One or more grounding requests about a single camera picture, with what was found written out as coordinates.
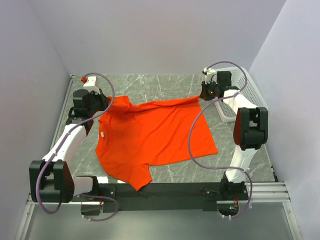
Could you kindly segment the orange t shirt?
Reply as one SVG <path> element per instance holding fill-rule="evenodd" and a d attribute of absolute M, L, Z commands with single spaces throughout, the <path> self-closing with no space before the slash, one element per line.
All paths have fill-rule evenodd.
<path fill-rule="evenodd" d="M 208 155 L 218 149 L 201 111 L 199 96 L 132 104 L 117 96 L 99 118 L 95 149 L 103 170 L 136 191 L 153 179 L 150 166 Z"/>

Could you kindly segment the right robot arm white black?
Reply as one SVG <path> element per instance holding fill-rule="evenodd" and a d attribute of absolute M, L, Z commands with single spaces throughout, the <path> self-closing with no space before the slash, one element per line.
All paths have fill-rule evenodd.
<path fill-rule="evenodd" d="M 200 98 L 205 101 L 222 98 L 236 114 L 233 140 L 235 150 L 230 163 L 220 181 L 220 193 L 232 198 L 245 190 L 245 171 L 253 156 L 268 139 L 268 110 L 250 102 L 238 87 L 232 85 L 230 71 L 216 71 L 205 68 L 205 80 L 201 83 Z"/>

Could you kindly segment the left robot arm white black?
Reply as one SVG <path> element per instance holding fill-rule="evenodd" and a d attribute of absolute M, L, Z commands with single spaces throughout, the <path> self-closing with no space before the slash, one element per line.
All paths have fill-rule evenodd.
<path fill-rule="evenodd" d="M 73 92 L 73 106 L 62 135 L 54 147 L 41 160 L 29 165 L 31 198 L 34 202 L 68 203 L 80 194 L 96 194 L 99 184 L 95 176 L 72 177 L 68 164 L 77 148 L 90 132 L 92 117 L 107 109 L 110 99 L 101 89 Z"/>

